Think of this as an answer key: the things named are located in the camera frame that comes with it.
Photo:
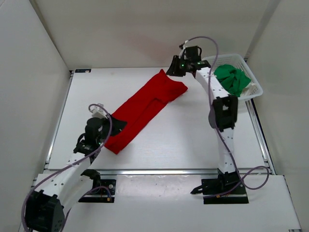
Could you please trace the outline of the red t shirt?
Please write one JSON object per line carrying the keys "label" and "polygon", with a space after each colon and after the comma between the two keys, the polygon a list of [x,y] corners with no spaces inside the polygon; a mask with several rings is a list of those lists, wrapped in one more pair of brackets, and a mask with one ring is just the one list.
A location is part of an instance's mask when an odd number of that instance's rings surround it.
{"label": "red t shirt", "polygon": [[183,82],[170,79],[160,70],[112,113],[112,117],[125,121],[127,125],[118,135],[110,137],[105,147],[118,154],[168,103],[187,90],[188,87]]}

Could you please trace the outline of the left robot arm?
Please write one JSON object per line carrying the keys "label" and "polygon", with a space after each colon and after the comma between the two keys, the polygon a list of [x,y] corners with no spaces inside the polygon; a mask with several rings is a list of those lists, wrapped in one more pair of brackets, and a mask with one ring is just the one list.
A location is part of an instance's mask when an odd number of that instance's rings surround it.
{"label": "left robot arm", "polygon": [[43,179],[27,195],[22,206],[25,231],[63,230],[73,205],[84,195],[97,193],[103,187],[99,172],[89,167],[105,143],[126,125],[112,116],[87,120],[66,166]]}

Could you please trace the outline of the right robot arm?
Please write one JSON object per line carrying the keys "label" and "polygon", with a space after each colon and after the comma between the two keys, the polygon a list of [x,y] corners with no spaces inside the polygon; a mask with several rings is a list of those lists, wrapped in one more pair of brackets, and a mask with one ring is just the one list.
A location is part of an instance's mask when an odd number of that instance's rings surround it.
{"label": "right robot arm", "polygon": [[218,169],[222,174],[232,174],[236,171],[231,155],[234,150],[233,135],[238,116],[238,98],[224,89],[212,71],[213,66],[202,60],[202,49],[199,46],[180,45],[180,49],[180,54],[173,56],[167,75],[182,77],[191,73],[203,86],[209,97],[209,124],[216,130],[218,137]]}

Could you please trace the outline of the green t shirt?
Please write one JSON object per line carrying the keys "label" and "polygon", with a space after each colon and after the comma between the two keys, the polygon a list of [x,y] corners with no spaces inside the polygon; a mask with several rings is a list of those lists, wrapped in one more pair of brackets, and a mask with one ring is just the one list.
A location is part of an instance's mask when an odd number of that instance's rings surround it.
{"label": "green t shirt", "polygon": [[218,66],[214,75],[228,93],[237,97],[240,97],[242,90],[251,82],[242,70],[229,64]]}

